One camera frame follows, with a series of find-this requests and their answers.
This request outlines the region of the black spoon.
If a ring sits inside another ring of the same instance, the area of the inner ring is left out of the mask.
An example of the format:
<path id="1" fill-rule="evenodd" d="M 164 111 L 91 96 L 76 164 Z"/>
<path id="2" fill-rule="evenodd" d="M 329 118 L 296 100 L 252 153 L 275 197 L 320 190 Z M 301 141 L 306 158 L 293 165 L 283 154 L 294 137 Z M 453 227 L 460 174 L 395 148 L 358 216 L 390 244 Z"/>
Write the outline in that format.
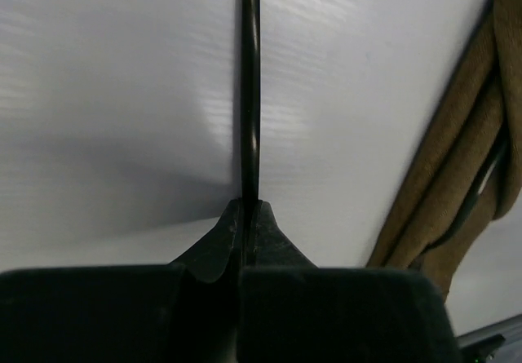
<path id="1" fill-rule="evenodd" d="M 260 0 L 241 0 L 240 48 L 241 194 L 252 210 L 259 200 Z"/>

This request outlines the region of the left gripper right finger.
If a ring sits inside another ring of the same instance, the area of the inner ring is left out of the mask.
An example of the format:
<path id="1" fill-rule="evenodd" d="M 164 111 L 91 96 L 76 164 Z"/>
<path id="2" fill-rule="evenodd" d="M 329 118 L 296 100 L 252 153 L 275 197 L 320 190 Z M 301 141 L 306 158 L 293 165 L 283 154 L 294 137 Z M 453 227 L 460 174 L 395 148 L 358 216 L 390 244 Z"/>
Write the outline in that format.
<path id="1" fill-rule="evenodd" d="M 318 268 L 262 201 L 239 280 L 240 362 L 459 362 L 444 300 L 420 272 Z"/>

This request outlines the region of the brown cloth napkin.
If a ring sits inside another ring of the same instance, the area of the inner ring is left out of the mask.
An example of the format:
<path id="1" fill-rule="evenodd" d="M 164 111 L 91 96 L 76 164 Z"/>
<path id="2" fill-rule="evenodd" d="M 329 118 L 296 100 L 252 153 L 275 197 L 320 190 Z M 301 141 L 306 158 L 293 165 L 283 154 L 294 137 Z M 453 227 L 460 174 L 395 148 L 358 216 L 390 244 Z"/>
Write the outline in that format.
<path id="1" fill-rule="evenodd" d="M 449 292 L 458 266 L 521 190 L 521 0 L 492 0 L 368 260 Z"/>

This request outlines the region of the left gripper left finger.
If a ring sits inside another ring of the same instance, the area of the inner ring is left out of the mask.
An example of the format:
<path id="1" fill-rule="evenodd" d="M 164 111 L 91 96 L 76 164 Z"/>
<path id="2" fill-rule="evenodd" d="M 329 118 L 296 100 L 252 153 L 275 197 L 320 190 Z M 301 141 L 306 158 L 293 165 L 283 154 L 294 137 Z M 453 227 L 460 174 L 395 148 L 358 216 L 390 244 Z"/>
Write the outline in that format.
<path id="1" fill-rule="evenodd" d="M 1 275 L 4 362 L 200 362 L 237 318 L 244 211 L 170 263 Z"/>

